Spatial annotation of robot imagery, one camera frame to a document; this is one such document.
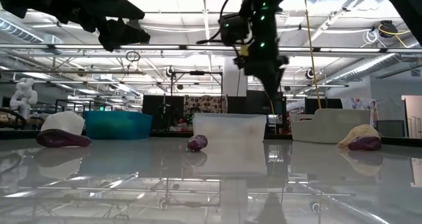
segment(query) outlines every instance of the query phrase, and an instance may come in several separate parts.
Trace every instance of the table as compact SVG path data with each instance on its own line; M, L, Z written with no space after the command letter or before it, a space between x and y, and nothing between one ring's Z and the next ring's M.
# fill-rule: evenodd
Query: table
M2 140L0 219L67 223L419 223L422 150L339 153L289 140ZM26 149L14 149L26 144Z

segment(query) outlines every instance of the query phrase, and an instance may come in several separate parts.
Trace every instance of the white container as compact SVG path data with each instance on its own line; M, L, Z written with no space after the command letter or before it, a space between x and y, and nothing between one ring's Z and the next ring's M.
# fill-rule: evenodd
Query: white container
M264 140L266 115L195 113L193 132L209 140Z

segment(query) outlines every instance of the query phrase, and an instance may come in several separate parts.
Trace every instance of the blue storage bin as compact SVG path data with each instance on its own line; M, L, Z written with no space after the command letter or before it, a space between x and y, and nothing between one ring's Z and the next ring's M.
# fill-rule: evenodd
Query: blue storage bin
M85 111L86 135L91 139L148 138L152 116L129 111Z

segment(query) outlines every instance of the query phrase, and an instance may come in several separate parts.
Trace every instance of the robotic arm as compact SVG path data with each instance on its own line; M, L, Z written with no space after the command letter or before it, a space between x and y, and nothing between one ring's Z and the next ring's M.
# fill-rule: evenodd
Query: robotic arm
M239 13L227 14L220 18L220 33L225 45L242 44L243 50L234 59L245 75L253 75L261 80L267 94L272 97L280 85L284 70L288 64L286 56L278 51L278 36L275 13L282 11L278 5L283 0L244 0ZM422 42L419 30L421 7L415 4L420 0L390 0L403 18L413 35ZM252 38L243 43L252 32Z

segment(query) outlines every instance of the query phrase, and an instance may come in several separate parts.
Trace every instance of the fluorescent light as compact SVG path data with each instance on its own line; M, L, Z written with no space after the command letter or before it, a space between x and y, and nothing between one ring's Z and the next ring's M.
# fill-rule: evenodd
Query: fluorescent light
M87 179L88 177L75 177L69 179L70 181L83 181L84 179Z
M57 26L56 24L42 24L42 25L35 25L32 26L33 28L51 28Z
M67 107L83 107L83 105L75 105L75 104L73 104L73 103L68 103L67 104Z
M6 195L6 198L19 198L19 197L23 197L26 196L28 194L31 194L31 191L24 191L24 192L18 192L16 194L10 194L10 195Z
M145 193L142 193L142 194L139 194L136 198L137 199L141 199L141 198L143 198L145 196Z
M121 49L179 49L178 45L122 45Z
M57 85L62 87L62 88L65 88L65 89L73 90L73 88L71 88L70 86L66 86L66 85L63 85L63 84L60 84L60 83L58 83Z
M118 84L119 82L100 82L100 81L89 81L87 84Z
M98 92L94 90L88 90L88 89L78 89L80 92L87 93L87 94L97 94Z
M218 45L193 45L187 46L188 50L222 50L222 51L233 51L233 47L229 46L218 46Z
M379 52L380 49L368 49L368 48L321 48L321 52L353 52L353 53L376 53Z
M115 187L119 186L121 183L123 183L123 181L115 181L115 182L110 184L110 188L115 188Z
M24 72L23 74L27 76L32 76L34 78L40 78L40 79L50 79L51 77L42 73L38 72Z
M104 49L101 45L53 45L56 49Z
M131 90L128 86L126 86L126 85L119 84L117 87L118 87L120 90L123 90L124 92L132 92L132 90Z
M51 83L83 84L81 81L51 81Z
M309 51L309 48L305 47L279 47L280 51Z

